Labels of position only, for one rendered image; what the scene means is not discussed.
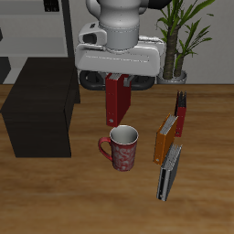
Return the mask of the red book with grey pages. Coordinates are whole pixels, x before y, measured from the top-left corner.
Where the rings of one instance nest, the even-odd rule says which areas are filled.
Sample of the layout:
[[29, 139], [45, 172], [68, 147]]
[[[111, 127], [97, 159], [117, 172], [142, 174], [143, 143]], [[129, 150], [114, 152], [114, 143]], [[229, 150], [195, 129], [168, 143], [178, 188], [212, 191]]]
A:
[[106, 124], [117, 127], [131, 105], [131, 84], [127, 74], [109, 73], [105, 78]]

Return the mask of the orange book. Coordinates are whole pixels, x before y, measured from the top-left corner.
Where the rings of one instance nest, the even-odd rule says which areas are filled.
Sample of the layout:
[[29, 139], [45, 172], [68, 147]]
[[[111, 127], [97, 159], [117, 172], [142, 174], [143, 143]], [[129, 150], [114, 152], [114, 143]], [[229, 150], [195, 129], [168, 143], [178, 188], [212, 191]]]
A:
[[177, 118], [172, 114], [168, 114], [156, 132], [154, 162], [158, 165], [163, 163], [171, 144], [174, 142], [176, 125]]

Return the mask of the green pot plant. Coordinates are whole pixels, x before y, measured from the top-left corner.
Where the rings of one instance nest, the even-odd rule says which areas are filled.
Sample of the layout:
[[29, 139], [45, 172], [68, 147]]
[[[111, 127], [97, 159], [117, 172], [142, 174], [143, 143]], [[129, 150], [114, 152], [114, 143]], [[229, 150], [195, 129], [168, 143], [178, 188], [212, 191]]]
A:
[[165, 42], [165, 64], [156, 76], [158, 84], [186, 83], [187, 75], [182, 70], [184, 58], [188, 55], [196, 55], [193, 49], [211, 40], [211, 37], [206, 37], [208, 27], [195, 35], [200, 19], [190, 26], [187, 22], [214, 2], [215, 0], [204, 0], [198, 4], [195, 0], [188, 9], [184, 9], [184, 0], [172, 0], [172, 3], [167, 6], [167, 13], [162, 11], [164, 16], [159, 18], [157, 23], [162, 22], [165, 25], [165, 29], [161, 28]]

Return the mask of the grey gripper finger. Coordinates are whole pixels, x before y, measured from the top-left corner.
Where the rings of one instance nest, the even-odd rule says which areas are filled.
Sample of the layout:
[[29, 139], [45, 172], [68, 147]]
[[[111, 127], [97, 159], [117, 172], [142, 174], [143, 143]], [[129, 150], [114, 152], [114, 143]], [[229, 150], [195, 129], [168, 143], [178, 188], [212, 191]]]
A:
[[133, 78], [134, 78], [134, 75], [131, 75], [131, 76], [129, 75], [128, 78], [124, 78], [123, 87], [130, 87], [130, 83], [133, 80]]

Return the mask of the red book with dark pages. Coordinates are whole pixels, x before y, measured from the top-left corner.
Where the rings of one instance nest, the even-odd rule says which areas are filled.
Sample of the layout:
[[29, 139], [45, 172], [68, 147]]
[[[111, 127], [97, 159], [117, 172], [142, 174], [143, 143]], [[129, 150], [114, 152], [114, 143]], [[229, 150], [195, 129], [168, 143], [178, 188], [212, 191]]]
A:
[[186, 117], [186, 92], [177, 92], [175, 104], [175, 117], [177, 118], [175, 137], [181, 137]]

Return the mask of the red patterned mug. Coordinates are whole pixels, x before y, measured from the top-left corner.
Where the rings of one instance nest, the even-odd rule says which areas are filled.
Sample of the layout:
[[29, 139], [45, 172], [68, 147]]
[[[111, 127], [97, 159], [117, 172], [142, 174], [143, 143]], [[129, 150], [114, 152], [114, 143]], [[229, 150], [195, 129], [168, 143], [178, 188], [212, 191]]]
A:
[[[138, 132], [129, 125], [119, 125], [110, 131], [109, 137], [102, 137], [98, 141], [100, 152], [112, 162], [114, 169], [126, 172], [134, 165]], [[102, 143], [108, 143], [112, 153], [108, 154], [101, 147]]]

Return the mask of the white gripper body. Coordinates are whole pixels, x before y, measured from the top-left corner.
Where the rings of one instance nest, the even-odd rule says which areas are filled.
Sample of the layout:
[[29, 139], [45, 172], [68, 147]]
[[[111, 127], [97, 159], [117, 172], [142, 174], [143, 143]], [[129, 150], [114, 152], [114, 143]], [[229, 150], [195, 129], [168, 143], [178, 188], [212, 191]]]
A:
[[154, 77], [159, 73], [165, 42], [158, 37], [140, 36], [138, 44], [123, 52], [105, 46], [79, 44], [75, 65], [80, 70]]

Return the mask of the black upright post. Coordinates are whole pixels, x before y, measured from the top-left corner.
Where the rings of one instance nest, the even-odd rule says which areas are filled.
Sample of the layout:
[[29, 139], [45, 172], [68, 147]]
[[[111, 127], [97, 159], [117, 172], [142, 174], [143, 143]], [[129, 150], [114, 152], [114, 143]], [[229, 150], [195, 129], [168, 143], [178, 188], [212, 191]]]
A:
[[64, 21], [68, 57], [74, 58], [75, 53], [74, 53], [73, 35], [72, 35], [71, 18], [69, 10], [69, 0], [61, 0], [61, 7], [62, 7], [62, 15]]

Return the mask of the dark brown desk caddy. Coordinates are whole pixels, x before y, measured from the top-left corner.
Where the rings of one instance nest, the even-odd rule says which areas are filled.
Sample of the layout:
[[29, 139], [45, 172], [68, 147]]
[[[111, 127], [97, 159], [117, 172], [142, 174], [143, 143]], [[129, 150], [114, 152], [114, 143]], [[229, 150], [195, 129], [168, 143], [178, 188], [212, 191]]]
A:
[[80, 102], [73, 58], [28, 58], [1, 109], [17, 157], [70, 157], [69, 125]]

